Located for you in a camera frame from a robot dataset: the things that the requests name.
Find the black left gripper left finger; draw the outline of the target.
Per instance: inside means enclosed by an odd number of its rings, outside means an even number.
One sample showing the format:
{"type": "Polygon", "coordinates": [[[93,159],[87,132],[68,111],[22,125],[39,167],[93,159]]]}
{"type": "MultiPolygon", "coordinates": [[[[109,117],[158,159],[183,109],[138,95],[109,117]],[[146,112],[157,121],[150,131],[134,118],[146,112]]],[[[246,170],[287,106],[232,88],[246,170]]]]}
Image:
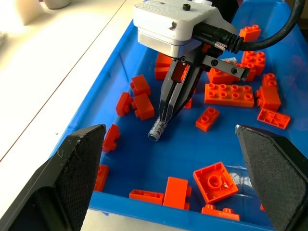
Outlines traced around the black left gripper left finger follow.
{"type": "Polygon", "coordinates": [[[80,231],[105,134],[98,124],[67,135],[0,218],[0,231],[80,231]]]}

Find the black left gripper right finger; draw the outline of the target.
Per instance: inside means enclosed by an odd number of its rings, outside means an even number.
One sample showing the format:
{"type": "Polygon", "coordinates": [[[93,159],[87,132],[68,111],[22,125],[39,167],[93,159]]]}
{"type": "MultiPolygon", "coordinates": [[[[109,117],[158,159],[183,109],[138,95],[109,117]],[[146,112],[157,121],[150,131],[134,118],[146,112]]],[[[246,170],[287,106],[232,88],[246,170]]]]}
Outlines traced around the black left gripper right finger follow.
{"type": "Polygon", "coordinates": [[[308,158],[286,137],[237,125],[250,182],[276,231],[308,231],[308,158]]]}

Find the square orange toy brick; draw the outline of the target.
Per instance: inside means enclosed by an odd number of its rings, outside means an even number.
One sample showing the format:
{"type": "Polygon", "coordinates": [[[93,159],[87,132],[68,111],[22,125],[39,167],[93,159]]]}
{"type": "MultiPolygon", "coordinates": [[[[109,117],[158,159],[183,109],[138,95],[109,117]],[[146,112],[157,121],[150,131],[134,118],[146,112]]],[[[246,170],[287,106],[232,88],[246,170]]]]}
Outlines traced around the square orange toy brick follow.
{"type": "Polygon", "coordinates": [[[226,199],[239,190],[222,162],[194,171],[193,177],[206,204],[226,199]]]}

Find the white cup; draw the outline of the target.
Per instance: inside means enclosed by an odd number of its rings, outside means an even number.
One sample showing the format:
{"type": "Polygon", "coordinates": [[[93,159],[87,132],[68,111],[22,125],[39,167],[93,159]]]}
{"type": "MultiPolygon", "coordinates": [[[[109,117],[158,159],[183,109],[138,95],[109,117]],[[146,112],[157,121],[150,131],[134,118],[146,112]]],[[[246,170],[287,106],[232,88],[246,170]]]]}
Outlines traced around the white cup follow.
{"type": "Polygon", "coordinates": [[[43,0],[45,5],[51,10],[57,10],[67,7],[71,4],[72,0],[43,0]]]}

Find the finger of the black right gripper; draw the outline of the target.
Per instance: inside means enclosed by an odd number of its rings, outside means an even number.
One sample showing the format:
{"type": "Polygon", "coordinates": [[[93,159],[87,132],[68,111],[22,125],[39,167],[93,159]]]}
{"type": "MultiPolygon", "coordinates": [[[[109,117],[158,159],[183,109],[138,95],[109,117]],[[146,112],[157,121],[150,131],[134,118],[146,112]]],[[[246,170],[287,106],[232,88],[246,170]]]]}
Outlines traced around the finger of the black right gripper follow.
{"type": "Polygon", "coordinates": [[[202,72],[203,68],[190,66],[181,83],[172,81],[166,99],[166,123],[173,119],[191,99],[202,72]]]}
{"type": "Polygon", "coordinates": [[[173,114],[174,102],[172,96],[177,82],[172,80],[172,76],[176,73],[177,66],[178,62],[171,63],[161,88],[159,104],[159,119],[161,122],[168,122],[173,114]]]}

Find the long orange toy brick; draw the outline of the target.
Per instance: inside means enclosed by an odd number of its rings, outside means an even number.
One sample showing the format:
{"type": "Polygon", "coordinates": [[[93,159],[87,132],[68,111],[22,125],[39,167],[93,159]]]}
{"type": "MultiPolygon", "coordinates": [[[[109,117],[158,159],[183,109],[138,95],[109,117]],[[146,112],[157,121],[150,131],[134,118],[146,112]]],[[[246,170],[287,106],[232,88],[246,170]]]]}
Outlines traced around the long orange toy brick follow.
{"type": "Polygon", "coordinates": [[[254,106],[252,87],[248,85],[205,84],[205,103],[226,106],[254,106]]]}

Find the blue plastic bin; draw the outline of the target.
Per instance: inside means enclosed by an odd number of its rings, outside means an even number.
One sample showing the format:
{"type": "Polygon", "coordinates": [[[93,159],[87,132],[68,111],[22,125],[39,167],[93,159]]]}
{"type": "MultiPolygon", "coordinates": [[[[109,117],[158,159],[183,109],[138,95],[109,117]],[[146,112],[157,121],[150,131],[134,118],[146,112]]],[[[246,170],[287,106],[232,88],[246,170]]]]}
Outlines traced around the blue plastic bin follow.
{"type": "Polygon", "coordinates": [[[97,124],[119,126],[120,138],[114,151],[102,154],[101,163],[109,166],[102,192],[92,195],[89,207],[98,211],[120,214],[181,229],[194,231],[271,231],[267,213],[254,188],[238,185],[238,192],[216,202],[217,209],[231,208],[240,221],[228,221],[203,215],[205,201],[193,178],[193,172],[222,162],[229,173],[248,176],[238,137],[237,125],[264,129],[286,137],[308,158],[308,47],[296,26],[278,44],[265,49],[265,73],[276,75],[281,106],[279,112],[291,117],[286,129],[276,128],[257,120],[258,106],[252,108],[216,105],[220,114],[208,132],[195,126],[205,111],[202,76],[192,108],[182,110],[166,127],[161,139],[151,141],[147,134],[155,119],[141,121],[133,111],[126,116],[116,114],[120,95],[129,91],[130,79],[145,75],[152,93],[154,108],[158,107],[161,81],[154,78],[157,52],[137,41],[137,28],[130,24],[107,61],[87,96],[67,126],[64,136],[97,124]],[[192,188],[186,202],[189,210],[129,199],[134,190],[165,194],[168,177],[188,181],[192,188]]]}

